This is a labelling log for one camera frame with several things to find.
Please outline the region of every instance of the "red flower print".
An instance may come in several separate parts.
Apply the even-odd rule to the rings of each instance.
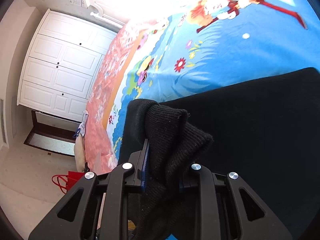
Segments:
[[[112,116],[112,115],[110,115],[110,116],[109,116],[109,124],[111,124],[111,123],[112,123],[112,119],[113,119],[113,116]]]
[[[175,68],[174,70],[180,73],[180,71],[184,68],[184,65],[186,64],[186,60],[183,58],[180,58],[179,60],[177,60],[177,63],[174,65]]]

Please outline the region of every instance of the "orange stripe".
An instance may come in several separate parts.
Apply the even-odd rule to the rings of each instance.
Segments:
[[[136,41],[134,42],[130,52],[129,52],[129,55],[127,57],[127,59],[125,60],[124,62],[124,65],[122,66],[121,70],[117,73],[117,76],[116,76],[116,82],[114,84],[114,87],[113,87],[113,90],[111,92],[111,95],[110,95],[110,99],[109,99],[109,102],[108,102],[108,105],[106,107],[106,109],[104,110],[104,114],[103,114],[103,118],[102,118],[102,126],[104,129],[107,128],[107,124],[108,124],[108,121],[109,121],[109,116],[110,116],[110,113],[111,113],[111,109],[113,107],[113,104],[114,104],[114,101],[116,99],[116,95],[118,93],[118,90],[119,90],[119,87],[120,87],[120,84],[123,80],[123,77],[124,77],[124,72],[125,70],[127,69],[127,67],[129,66],[129,63],[131,62],[132,58],[133,58],[133,55],[135,54],[140,42],[141,42],[141,39],[142,39],[142,36],[144,34],[145,30],[142,30],[139,34],[139,36],[137,37]]]

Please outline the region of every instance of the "red shopping bag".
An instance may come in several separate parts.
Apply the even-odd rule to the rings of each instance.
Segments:
[[[60,190],[65,194],[71,187],[76,184],[76,182],[81,179],[81,177],[85,174],[85,172],[76,172],[76,171],[68,171],[68,175],[54,175],[52,176],[52,182],[57,185]],[[65,186],[60,184],[60,180],[62,179],[65,182]]]

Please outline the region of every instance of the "wall vent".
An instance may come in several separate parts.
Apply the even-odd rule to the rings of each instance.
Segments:
[[[0,99],[0,125],[1,125],[1,132],[2,132],[2,140],[4,143],[7,143],[7,139],[5,137],[4,131],[4,101]]]

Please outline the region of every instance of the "blue bedsheet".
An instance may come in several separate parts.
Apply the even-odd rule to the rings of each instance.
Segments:
[[[320,21],[307,0],[185,6],[145,32],[128,66],[107,126],[116,158],[129,101],[163,102],[305,67],[320,70],[319,44]]]

